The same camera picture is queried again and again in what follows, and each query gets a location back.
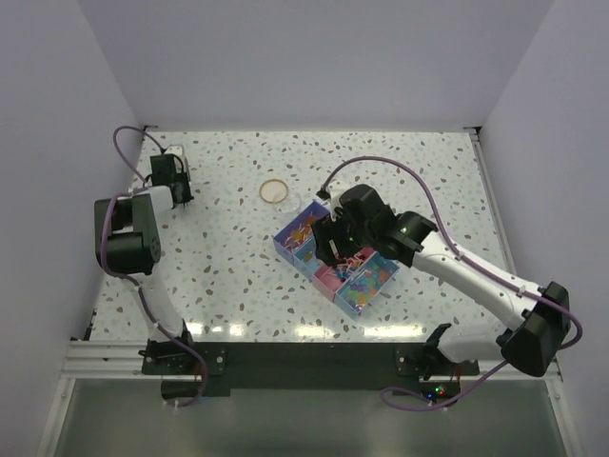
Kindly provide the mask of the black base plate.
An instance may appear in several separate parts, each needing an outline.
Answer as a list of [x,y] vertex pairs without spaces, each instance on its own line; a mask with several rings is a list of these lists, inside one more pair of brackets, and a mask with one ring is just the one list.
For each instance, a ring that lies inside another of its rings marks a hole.
[[381,390],[404,387],[431,399],[460,392],[476,362],[455,364],[425,343],[194,343],[140,350],[142,372],[160,376],[166,400],[198,392],[227,397],[237,389]]

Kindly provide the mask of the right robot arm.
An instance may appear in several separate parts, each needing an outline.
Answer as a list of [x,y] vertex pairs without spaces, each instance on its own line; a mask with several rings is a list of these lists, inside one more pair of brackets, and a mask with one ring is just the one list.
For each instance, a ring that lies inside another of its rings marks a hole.
[[316,221],[316,256],[330,267],[372,248],[382,258],[428,273],[494,315],[502,330],[457,330],[442,324],[428,337],[426,367],[444,374],[456,364],[502,358],[520,372],[541,377],[570,330],[567,289],[542,287],[498,268],[445,240],[436,223],[417,212],[395,212],[369,185],[331,182],[317,193],[329,213]]

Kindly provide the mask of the purple candy box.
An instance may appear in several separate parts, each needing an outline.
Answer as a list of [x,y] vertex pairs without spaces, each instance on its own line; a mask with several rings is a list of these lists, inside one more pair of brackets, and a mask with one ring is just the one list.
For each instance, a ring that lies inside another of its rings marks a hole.
[[328,213],[326,206],[313,200],[273,237],[277,253],[293,265],[294,254],[312,236],[313,223]]

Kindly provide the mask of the pink candy box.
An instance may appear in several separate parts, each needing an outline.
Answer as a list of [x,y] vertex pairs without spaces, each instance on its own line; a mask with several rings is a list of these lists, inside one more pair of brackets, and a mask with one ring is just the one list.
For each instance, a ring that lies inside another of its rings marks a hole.
[[334,301],[337,291],[355,275],[371,256],[367,251],[361,251],[353,257],[343,259],[336,267],[321,266],[314,274],[312,283],[324,298]]

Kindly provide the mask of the aluminium frame rail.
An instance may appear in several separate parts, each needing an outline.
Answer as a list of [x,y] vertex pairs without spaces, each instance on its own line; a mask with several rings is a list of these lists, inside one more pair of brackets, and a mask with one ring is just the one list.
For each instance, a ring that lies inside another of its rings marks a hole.
[[73,341],[61,364],[57,387],[35,456],[53,456],[77,380],[135,380],[143,377],[142,343]]

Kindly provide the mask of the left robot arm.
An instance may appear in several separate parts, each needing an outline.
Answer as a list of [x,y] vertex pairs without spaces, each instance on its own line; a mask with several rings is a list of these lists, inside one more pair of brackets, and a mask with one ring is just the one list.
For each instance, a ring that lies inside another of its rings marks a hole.
[[174,372],[187,373],[196,365],[197,350],[184,319],[170,302],[158,264],[163,252],[162,219],[193,200],[188,163],[175,149],[149,161],[148,187],[94,203],[95,256],[106,274],[130,289],[147,318],[142,356],[149,362],[164,360]]

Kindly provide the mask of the gold jar lid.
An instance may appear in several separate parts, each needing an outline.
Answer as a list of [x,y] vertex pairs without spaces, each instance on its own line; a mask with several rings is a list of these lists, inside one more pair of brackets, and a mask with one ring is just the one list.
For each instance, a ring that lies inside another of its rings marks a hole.
[[289,194],[289,187],[281,179],[268,179],[259,188],[260,197],[269,204],[278,204],[284,201]]

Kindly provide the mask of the light blue candy box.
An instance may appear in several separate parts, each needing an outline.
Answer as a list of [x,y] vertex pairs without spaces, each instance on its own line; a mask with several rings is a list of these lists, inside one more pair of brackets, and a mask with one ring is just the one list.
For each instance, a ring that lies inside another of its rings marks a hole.
[[376,251],[370,254],[359,252],[332,269],[340,282],[334,295],[334,304],[345,312],[360,315],[399,269],[396,263]]

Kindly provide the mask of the clear plastic jar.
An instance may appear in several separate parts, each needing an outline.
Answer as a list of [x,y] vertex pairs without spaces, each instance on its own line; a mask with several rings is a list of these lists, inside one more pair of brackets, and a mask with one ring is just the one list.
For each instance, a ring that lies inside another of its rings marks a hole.
[[280,192],[274,196],[273,206],[278,214],[292,217],[301,211],[302,198],[298,192]]

